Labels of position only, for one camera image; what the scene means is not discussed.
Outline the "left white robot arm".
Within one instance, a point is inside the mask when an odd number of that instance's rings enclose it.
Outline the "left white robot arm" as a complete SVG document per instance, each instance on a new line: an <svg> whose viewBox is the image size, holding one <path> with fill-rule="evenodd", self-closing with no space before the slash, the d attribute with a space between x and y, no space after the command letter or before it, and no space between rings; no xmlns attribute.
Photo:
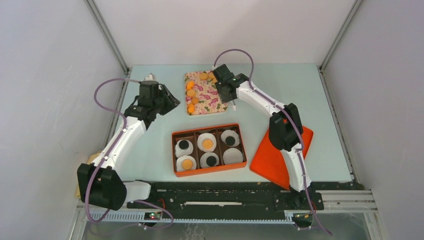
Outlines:
<svg viewBox="0 0 424 240"><path fill-rule="evenodd" d="M148 130L157 115L175 109L180 101L168 88L149 74L138 81L139 93L124 111L108 110L122 117L122 122L106 147L91 163L77 169L80 198L85 207L90 205L108 210L119 210L124 204L139 201L145 208L153 208L158 194L142 180L124 182L119 173L138 139Z"/></svg>

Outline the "black cookie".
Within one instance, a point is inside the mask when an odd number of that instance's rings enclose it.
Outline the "black cookie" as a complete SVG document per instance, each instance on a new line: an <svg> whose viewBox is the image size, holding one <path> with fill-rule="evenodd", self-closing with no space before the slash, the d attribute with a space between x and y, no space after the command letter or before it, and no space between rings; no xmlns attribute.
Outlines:
<svg viewBox="0 0 424 240"><path fill-rule="evenodd" d="M215 167L218 163L218 160L215 156L211 155L206 158L206 164L209 167Z"/></svg>
<svg viewBox="0 0 424 240"><path fill-rule="evenodd" d="M183 140L179 141L178 147L181 150L187 150L190 147L190 142L187 141L187 140L185 140L185 139L183 139Z"/></svg>
<svg viewBox="0 0 424 240"><path fill-rule="evenodd" d="M231 135L230 136L227 136L224 139L224 142L229 147L234 147L234 146L237 145L237 139L235 137L231 136Z"/></svg>

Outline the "metal tongs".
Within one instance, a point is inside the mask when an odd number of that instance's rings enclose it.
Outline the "metal tongs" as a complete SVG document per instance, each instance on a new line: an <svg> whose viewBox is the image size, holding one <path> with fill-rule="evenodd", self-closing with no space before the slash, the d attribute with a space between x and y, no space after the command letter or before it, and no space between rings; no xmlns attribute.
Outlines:
<svg viewBox="0 0 424 240"><path fill-rule="evenodd" d="M232 110L233 111L236 111L237 110L237 105L236 105L236 103L235 103L234 100L231 101L231 107L232 107Z"/></svg>

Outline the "orange tin box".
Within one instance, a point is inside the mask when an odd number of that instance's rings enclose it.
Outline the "orange tin box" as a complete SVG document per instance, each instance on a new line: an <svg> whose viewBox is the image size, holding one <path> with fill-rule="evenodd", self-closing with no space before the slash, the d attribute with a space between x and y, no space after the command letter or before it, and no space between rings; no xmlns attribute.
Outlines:
<svg viewBox="0 0 424 240"><path fill-rule="evenodd" d="M173 132L171 142L176 177L241 169L248 162L237 123Z"/></svg>

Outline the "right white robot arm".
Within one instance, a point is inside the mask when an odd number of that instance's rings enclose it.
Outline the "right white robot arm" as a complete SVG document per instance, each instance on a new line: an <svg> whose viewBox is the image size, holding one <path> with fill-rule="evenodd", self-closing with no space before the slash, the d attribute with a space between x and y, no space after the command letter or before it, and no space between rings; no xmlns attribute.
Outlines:
<svg viewBox="0 0 424 240"><path fill-rule="evenodd" d="M269 117L268 138L283 156L289 176L291 204L304 209L311 202L311 179L306 170L302 138L303 126L295 104L283 104L260 90L251 79L239 73L235 75L226 64L214 66L212 74L219 97L228 103L241 100Z"/></svg>

